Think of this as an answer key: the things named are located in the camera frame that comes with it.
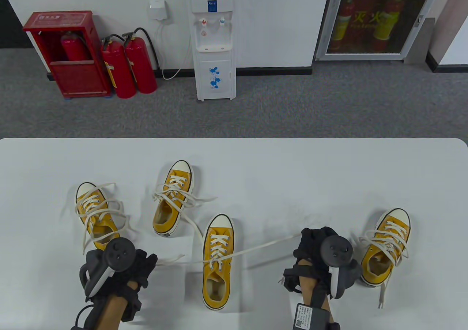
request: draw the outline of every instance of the fire equipment cabinet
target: fire equipment cabinet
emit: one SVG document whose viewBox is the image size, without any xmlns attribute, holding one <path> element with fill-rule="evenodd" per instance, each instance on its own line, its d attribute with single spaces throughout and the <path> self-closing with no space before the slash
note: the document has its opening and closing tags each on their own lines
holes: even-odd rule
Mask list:
<svg viewBox="0 0 468 330">
<path fill-rule="evenodd" d="M 91 11 L 34 12 L 25 24 L 65 98 L 111 96 Z M 70 60 L 62 38 L 72 33 L 89 50 L 87 60 Z"/>
</svg>

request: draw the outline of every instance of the sneaker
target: sneaker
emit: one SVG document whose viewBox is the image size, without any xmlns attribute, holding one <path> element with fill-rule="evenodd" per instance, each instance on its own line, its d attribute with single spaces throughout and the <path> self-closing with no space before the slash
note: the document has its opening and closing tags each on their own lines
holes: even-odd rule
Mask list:
<svg viewBox="0 0 468 330">
<path fill-rule="evenodd" d="M 176 162 L 169 171 L 165 183 L 162 184 L 162 191 L 153 195 L 158 206 L 152 226 L 158 235 L 169 236 L 174 233 L 181 215 L 187 219 L 183 214 L 184 208 L 193 207 L 194 202 L 198 201 L 192 196 L 194 184 L 195 179 L 190 164 L 186 161 Z"/>
<path fill-rule="evenodd" d="M 409 258 L 410 231 L 408 213 L 395 208 L 381 216 L 375 230 L 368 230 L 359 238 L 360 242 L 369 245 L 361 263 L 361 279 L 369 286 L 381 286 L 379 308 L 383 308 L 385 290 L 393 269 L 401 263 L 403 257 Z"/>
<path fill-rule="evenodd" d="M 215 216 L 204 235 L 203 300 L 211 310 L 224 308 L 231 293 L 232 258 L 217 258 L 234 253 L 234 228 L 227 215 Z"/>
<path fill-rule="evenodd" d="M 116 200 L 105 198 L 101 188 L 112 185 L 112 183 L 96 186 L 92 183 L 82 183 L 76 191 L 75 211 L 81 218 L 85 232 L 83 237 L 83 254 L 87 244 L 92 241 L 96 248 L 104 250 L 107 243 L 117 237 L 120 232 L 128 227 L 127 216 L 121 211 L 122 203 Z M 118 209 L 109 208 L 110 202 L 118 203 Z M 125 218 L 124 227 L 117 229 L 112 215 Z M 89 233 L 90 239 L 86 241 L 86 234 Z"/>
</svg>

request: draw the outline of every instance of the white shoelace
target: white shoelace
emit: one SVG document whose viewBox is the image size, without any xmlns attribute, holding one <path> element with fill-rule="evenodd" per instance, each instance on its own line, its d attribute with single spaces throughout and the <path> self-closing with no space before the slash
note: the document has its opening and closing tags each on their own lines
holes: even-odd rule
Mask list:
<svg viewBox="0 0 468 330">
<path fill-rule="evenodd" d="M 193 208 L 197 205 L 197 203 L 202 203 L 202 202 L 209 202 L 212 201 L 216 198 L 208 198 L 208 199 L 201 199 L 197 198 L 194 195 L 184 191 L 182 188 L 185 186 L 185 183 L 187 182 L 187 179 L 182 177 L 182 176 L 176 176 L 176 175 L 171 175 L 169 176 L 169 183 L 166 184 L 159 184 L 156 186 L 158 188 L 159 186 L 163 187 L 163 191 L 155 191 L 154 195 L 152 195 L 154 201 L 158 201 L 160 199 L 165 200 L 168 204 L 170 204 L 172 207 L 174 207 L 179 214 L 181 215 L 182 218 L 187 221 L 192 227 L 195 229 L 195 231 L 198 233 L 199 237 L 201 238 L 203 242 L 203 235 L 197 226 L 197 224 L 188 217 L 187 214 L 184 212 L 184 208 Z M 180 193 L 182 196 L 185 197 L 185 199 L 180 199 L 176 197 L 177 193 Z M 180 202 L 182 206 L 179 208 L 175 202 Z"/>
<path fill-rule="evenodd" d="M 174 207 L 180 213 L 181 217 L 184 218 L 187 221 L 187 223 L 189 223 L 190 225 L 193 226 L 193 228 L 194 228 L 197 236 L 199 237 L 202 245 L 204 245 L 204 238 L 203 238 L 203 234 L 202 234 L 200 228 L 198 227 L 198 225 L 192 219 L 190 219 L 187 216 L 187 214 L 185 214 L 183 208 L 184 207 L 193 208 L 193 207 L 195 207 L 197 205 L 197 203 L 209 202 L 209 201 L 212 201 L 212 200 L 214 200 L 216 198 L 200 199 L 200 198 L 196 198 L 194 195 L 189 194 L 186 191 L 183 191 L 182 188 L 185 186 L 186 181 L 187 181 L 187 179 L 184 178 L 184 177 L 171 175 L 169 177 L 169 184 L 164 183 L 164 184 L 159 184 L 159 185 L 156 186 L 156 187 L 163 186 L 163 188 L 164 187 L 166 187 L 166 188 L 163 191 L 156 191 L 154 193 L 154 195 L 153 195 L 153 199 L 154 199 L 154 201 L 157 201 L 159 199 L 164 199 L 167 203 L 169 203 L 172 207 Z M 187 200 L 182 200 L 180 198 L 175 197 L 177 193 L 181 193 L 185 198 L 187 198 Z M 182 207 L 179 208 L 174 203 L 175 201 L 179 201 L 180 203 L 182 203 Z M 224 255 L 224 253 L 227 252 L 227 249 L 224 248 L 224 247 L 227 247 L 227 245 L 228 245 L 227 240 L 229 240 L 229 236 L 227 236 L 227 235 L 211 235 L 210 237 L 211 237 L 212 241 L 211 241 L 210 244 L 215 245 L 215 246 L 211 247 L 211 255 L 210 255 L 209 260 L 203 260 L 203 261 L 199 261 L 199 262 L 181 262 L 181 263 L 177 263 L 177 261 L 179 259 L 181 259 L 181 258 L 183 258 L 185 256 L 185 255 L 179 255 L 176 258 L 169 259 L 169 260 L 168 259 L 160 259 L 158 261 L 158 265 L 160 265 L 160 266 L 171 266 L 171 265 L 175 265 L 175 264 L 178 264 L 178 265 L 195 265 L 195 264 L 198 264 L 198 263 L 209 263 L 210 268 L 213 270 L 213 268 L 214 268 L 213 263 L 218 262 L 218 268 L 219 268 L 219 271 L 221 271 L 222 265 L 223 265 L 222 261 L 224 261 L 226 259 L 238 256 L 238 255 L 243 255 L 245 253 L 249 253 L 249 252 L 252 252 L 252 251 L 255 251 L 255 250 L 259 250 L 261 248 L 265 248 L 265 247 L 274 245 L 276 243 L 291 240 L 291 239 L 299 237 L 299 236 L 302 236 L 302 234 L 298 233 L 296 235 L 289 236 L 289 237 L 284 238 L 284 239 L 274 240 L 274 241 L 271 241 L 269 243 L 264 243 L 263 245 L 260 245 L 260 246 L 249 248 L 247 250 L 232 253 L 230 255 Z"/>
<path fill-rule="evenodd" d="M 388 235 L 389 237 L 374 237 L 376 233 Z M 359 242 L 366 244 L 366 246 L 373 245 L 380 249 L 392 262 L 393 266 L 397 267 L 400 265 L 403 257 L 409 258 L 408 245 L 405 241 L 405 236 L 408 234 L 405 228 L 388 221 L 384 226 L 383 230 L 367 230 L 364 236 L 359 238 Z M 399 251 L 400 256 L 397 258 L 396 251 Z M 379 297 L 379 309 L 383 308 L 385 301 L 385 291 L 388 288 L 388 283 L 390 281 L 391 275 L 388 276 L 385 283 L 381 285 L 381 293 Z"/>
<path fill-rule="evenodd" d="M 104 239 L 108 238 L 109 236 L 112 236 L 112 235 L 114 235 L 116 233 L 121 233 L 122 231 L 126 230 L 129 227 L 128 216 L 125 215 L 124 212 L 122 211 L 122 202 L 117 201 L 115 199 L 107 199 L 107 200 L 102 201 L 101 203 L 99 203 L 99 196 L 98 195 L 92 195 L 97 190 L 99 190 L 99 189 L 101 189 L 103 187 L 106 187 L 106 186 L 110 186 L 110 185 L 115 185 L 115 183 L 106 183 L 106 184 L 98 185 L 96 187 L 91 188 L 76 203 L 76 206 L 75 206 L 76 213 L 80 216 L 80 218 L 86 218 L 85 222 L 84 222 L 85 232 L 84 232 L 84 235 L 83 235 L 83 255 L 85 253 L 85 249 L 86 249 L 88 243 L 90 243 L 90 242 L 94 243 L 96 241 L 104 240 Z M 109 207 L 109 203 L 111 203 L 111 202 L 117 203 L 118 208 L 117 209 L 111 209 L 111 208 L 102 208 L 101 209 L 101 207 L 104 206 L 106 203 L 107 203 L 107 206 Z M 79 206 L 83 206 L 83 210 L 85 211 L 83 214 L 80 214 L 80 211 L 78 210 Z M 99 218 L 98 218 L 97 221 L 101 222 L 102 219 L 104 219 L 107 214 L 109 214 L 111 216 L 116 215 L 116 216 L 125 218 L 124 226 L 121 229 L 118 229 L 117 231 L 107 233 L 107 234 L 105 234 L 103 236 L 94 237 L 94 234 L 93 234 L 93 220 L 91 218 L 94 217 L 94 216 L 98 216 Z M 88 232 L 87 231 L 88 226 L 89 226 L 91 232 L 89 233 L 90 238 L 88 240 L 86 240 L 86 233 Z"/>
<path fill-rule="evenodd" d="M 226 259 L 229 259 L 229 258 L 233 258 L 233 257 L 237 257 L 239 255 L 244 255 L 246 253 L 250 253 L 250 252 L 253 252 L 253 251 L 256 251 L 256 250 L 260 250 L 261 248 L 265 248 L 265 247 L 268 247 L 268 246 L 271 246 L 271 245 L 275 245 L 276 243 L 282 243 L 283 241 L 288 241 L 288 240 L 291 240 L 291 239 L 294 239 L 296 237 L 300 237 L 302 236 L 302 233 L 297 233 L 296 235 L 293 235 L 293 236 L 288 236 L 286 238 L 283 238 L 283 239 L 279 239 L 279 240 L 274 240 L 274 241 L 271 241 L 269 243 L 264 243 L 263 245 L 260 245 L 260 246 L 256 246 L 256 247 L 252 247 L 252 248 L 248 248 L 246 250 L 243 250 L 243 251 L 239 251 L 239 252 L 235 252 L 235 253 L 232 253 L 230 255 L 217 255 L 216 258 L 210 258 L 208 260 L 203 260 L 203 261 L 198 261 L 198 262 L 181 262 L 181 263 L 176 263 L 179 259 L 181 259 L 182 257 L 185 257 L 185 255 L 179 255 L 177 256 L 177 258 L 173 258 L 171 260 L 165 260 L 165 259 L 161 259 L 158 261 L 158 265 L 161 265 L 161 266 L 171 266 L 171 265 L 175 265 L 175 264 L 178 264 L 178 265 L 195 265 L 195 264 L 199 264 L 199 263 L 209 263 L 210 266 L 212 266 L 212 264 L 214 262 L 222 262 Z"/>
<path fill-rule="evenodd" d="M 210 268 L 213 270 L 213 262 L 214 258 L 222 258 L 224 257 L 224 253 L 227 252 L 227 241 L 229 240 L 229 236 L 227 235 L 210 235 L 211 243 L 210 245 L 215 245 L 211 247 L 211 256 L 210 256 Z M 223 262 L 221 260 L 217 260 L 218 262 L 218 271 L 221 272 L 223 268 Z"/>
</svg>

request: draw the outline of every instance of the hand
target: hand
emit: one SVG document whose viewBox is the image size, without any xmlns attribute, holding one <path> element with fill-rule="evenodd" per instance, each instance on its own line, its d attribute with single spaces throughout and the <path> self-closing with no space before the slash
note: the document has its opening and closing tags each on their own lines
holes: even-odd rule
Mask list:
<svg viewBox="0 0 468 330">
<path fill-rule="evenodd" d="M 314 230 L 306 228 L 302 230 L 301 243 L 293 253 L 297 258 L 296 264 L 304 265 L 304 263 L 299 263 L 301 260 L 309 262 L 311 277 L 323 282 L 327 287 L 327 293 L 330 293 L 331 275 L 329 266 L 325 264 L 321 257 L 320 247 L 323 240 L 333 235 L 338 234 L 327 226 Z"/>
</svg>

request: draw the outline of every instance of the electrical outlet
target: electrical outlet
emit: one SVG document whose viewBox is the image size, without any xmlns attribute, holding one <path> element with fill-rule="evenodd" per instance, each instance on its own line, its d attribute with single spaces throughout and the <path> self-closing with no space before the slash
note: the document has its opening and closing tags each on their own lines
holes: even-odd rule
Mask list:
<svg viewBox="0 0 468 330">
<path fill-rule="evenodd" d="M 166 1 L 150 0 L 147 7 L 149 19 L 164 20 L 167 19 Z"/>
</svg>

